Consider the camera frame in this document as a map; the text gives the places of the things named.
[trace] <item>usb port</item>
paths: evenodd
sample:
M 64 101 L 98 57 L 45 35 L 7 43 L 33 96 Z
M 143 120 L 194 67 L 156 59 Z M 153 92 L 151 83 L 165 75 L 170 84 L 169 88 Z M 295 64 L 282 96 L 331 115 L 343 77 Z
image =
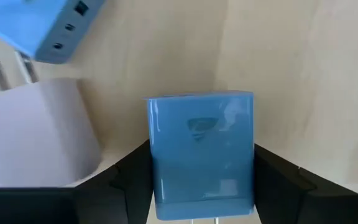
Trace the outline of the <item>usb port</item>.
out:
M 73 31 L 73 30 L 75 30 L 75 26 L 73 26 L 71 24 L 66 24 L 65 29 L 68 30 L 68 31 Z
M 83 1 L 79 1 L 74 8 L 74 10 L 78 12 L 81 16 L 84 16 L 88 9 L 89 7 Z
M 63 48 L 63 44 L 55 43 L 55 44 L 53 45 L 53 47 L 54 47 L 54 49 L 60 50 L 60 49 Z

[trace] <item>blue plastic casing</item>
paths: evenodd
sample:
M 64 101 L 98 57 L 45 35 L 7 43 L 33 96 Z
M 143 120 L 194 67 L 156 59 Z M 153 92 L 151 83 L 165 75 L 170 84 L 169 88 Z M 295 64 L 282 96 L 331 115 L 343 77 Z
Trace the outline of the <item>blue plastic casing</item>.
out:
M 158 219 L 252 213 L 252 93 L 150 98 L 147 109 Z
M 0 38 L 37 61 L 64 63 L 103 2 L 0 0 Z

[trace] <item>wooden surface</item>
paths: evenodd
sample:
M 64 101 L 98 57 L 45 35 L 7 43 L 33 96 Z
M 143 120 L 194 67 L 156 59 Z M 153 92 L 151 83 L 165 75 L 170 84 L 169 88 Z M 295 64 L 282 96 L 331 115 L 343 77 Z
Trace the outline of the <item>wooden surface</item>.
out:
M 35 67 L 82 79 L 100 170 L 148 138 L 144 97 L 249 90 L 256 143 L 358 191 L 358 1 L 106 0 L 70 63 Z

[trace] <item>blue charger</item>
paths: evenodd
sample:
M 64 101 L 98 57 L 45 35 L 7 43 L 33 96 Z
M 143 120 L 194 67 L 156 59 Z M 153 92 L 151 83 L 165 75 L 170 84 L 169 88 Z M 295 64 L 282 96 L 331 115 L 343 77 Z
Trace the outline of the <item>blue charger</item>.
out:
M 0 38 L 34 60 L 64 63 L 104 0 L 0 0 Z
M 158 219 L 252 213 L 252 93 L 149 98 L 147 110 Z

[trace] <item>logo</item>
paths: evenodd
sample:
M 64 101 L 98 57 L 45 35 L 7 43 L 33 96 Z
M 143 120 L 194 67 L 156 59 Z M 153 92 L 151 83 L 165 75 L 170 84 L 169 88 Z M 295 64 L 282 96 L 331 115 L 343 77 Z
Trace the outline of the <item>logo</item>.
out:
M 213 129 L 218 123 L 217 118 L 193 118 L 187 121 L 187 126 L 196 142 L 205 138 L 207 132 Z

